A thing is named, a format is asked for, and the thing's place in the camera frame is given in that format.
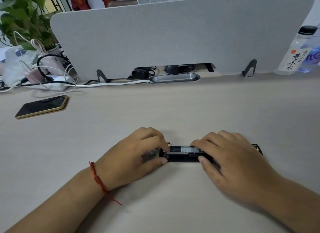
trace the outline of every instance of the desk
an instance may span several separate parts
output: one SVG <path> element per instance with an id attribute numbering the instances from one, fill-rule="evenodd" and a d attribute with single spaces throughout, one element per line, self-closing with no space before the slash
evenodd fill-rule
<path id="1" fill-rule="evenodd" d="M 64 111 L 22 120 L 14 118 L 22 104 L 50 93 L 2 94 L 0 231 L 141 126 L 160 130 L 173 145 L 210 131 L 240 132 L 283 176 L 320 193 L 319 90 L 319 71 L 87 88 L 69 93 Z M 114 197 L 123 206 L 103 201 L 79 232 L 287 232 L 223 195 L 199 163 L 168 163 Z"/>

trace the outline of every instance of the phone screen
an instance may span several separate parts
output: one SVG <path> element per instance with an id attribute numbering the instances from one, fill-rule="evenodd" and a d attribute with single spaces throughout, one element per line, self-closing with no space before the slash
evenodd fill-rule
<path id="1" fill-rule="evenodd" d="M 62 96 L 57 96 L 57 97 L 53 97 L 45 100 L 26 103 L 22 106 L 22 108 L 16 114 L 16 117 L 61 107 L 65 98 L 66 96 L 62 95 Z"/>

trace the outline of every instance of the forearm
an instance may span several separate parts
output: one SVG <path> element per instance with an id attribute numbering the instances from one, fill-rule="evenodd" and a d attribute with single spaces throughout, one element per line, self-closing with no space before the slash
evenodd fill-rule
<path id="1" fill-rule="evenodd" d="M 102 197 L 100 186 L 95 182 L 90 168 L 86 168 L 7 233 L 74 232 Z"/>
<path id="2" fill-rule="evenodd" d="M 320 195 L 282 178 L 267 192 L 260 207 L 296 233 L 314 233 L 320 229 Z"/>

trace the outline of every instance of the power strip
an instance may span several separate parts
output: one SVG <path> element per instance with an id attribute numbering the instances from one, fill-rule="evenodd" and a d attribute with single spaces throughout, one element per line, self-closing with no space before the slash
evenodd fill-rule
<path id="1" fill-rule="evenodd" d="M 53 77 L 53 81 L 64 81 L 64 82 L 70 82 L 73 83 L 72 79 L 69 76 L 56 76 L 56 75 L 47 75 L 48 77 Z M 50 83 L 50 84 L 44 84 L 44 86 L 48 87 L 49 89 L 55 90 L 55 91 L 64 91 L 68 86 L 64 86 L 64 83 Z M 31 88 L 31 89 L 42 89 L 46 90 L 45 87 L 42 85 L 32 85 L 32 86 L 25 86 L 26 88 Z"/>

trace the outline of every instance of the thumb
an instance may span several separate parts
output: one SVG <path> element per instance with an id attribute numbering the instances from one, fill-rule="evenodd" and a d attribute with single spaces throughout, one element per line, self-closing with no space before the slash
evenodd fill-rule
<path id="1" fill-rule="evenodd" d="M 144 176 L 145 174 L 153 171 L 154 169 L 166 164 L 168 160 L 163 157 L 155 158 L 149 160 L 140 166 L 140 177 Z"/>
<path id="2" fill-rule="evenodd" d="M 199 156 L 198 160 L 201 163 L 203 170 L 207 173 L 212 182 L 216 186 L 220 186 L 220 184 L 224 180 L 224 176 L 204 156 Z"/>

